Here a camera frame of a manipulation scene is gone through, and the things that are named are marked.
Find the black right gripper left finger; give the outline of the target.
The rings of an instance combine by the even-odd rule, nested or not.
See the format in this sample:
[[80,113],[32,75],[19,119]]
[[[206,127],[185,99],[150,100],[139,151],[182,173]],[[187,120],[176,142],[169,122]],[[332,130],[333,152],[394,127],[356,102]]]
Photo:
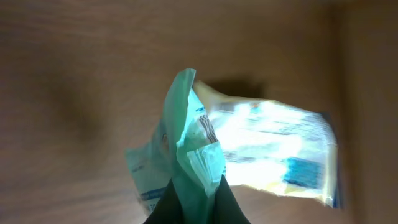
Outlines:
[[172,180],[158,201],[155,210],[145,220],[144,224],[182,224],[183,212]]

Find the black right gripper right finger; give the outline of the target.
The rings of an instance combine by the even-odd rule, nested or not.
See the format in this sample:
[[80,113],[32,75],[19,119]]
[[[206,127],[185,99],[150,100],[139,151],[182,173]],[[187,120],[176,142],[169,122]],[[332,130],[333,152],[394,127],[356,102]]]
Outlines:
[[215,193],[213,214],[215,224],[250,224],[224,175],[221,177],[219,187]]

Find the teal wipes packet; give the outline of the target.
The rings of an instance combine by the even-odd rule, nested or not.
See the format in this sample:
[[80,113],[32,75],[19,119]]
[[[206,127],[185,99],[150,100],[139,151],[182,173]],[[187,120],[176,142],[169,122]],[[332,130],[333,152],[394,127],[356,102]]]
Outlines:
[[151,139],[125,158],[137,197],[154,212],[167,184],[174,186],[185,223],[211,223],[215,192],[226,163],[203,103],[193,91],[196,71],[182,70],[164,101]]

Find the cream snack bag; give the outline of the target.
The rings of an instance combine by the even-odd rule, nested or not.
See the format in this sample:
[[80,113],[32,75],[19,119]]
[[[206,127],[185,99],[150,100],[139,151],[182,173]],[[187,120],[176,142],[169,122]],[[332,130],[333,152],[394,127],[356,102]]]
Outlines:
[[221,144],[229,185],[342,206],[338,145],[326,115],[274,100],[228,96],[201,81],[193,89]]

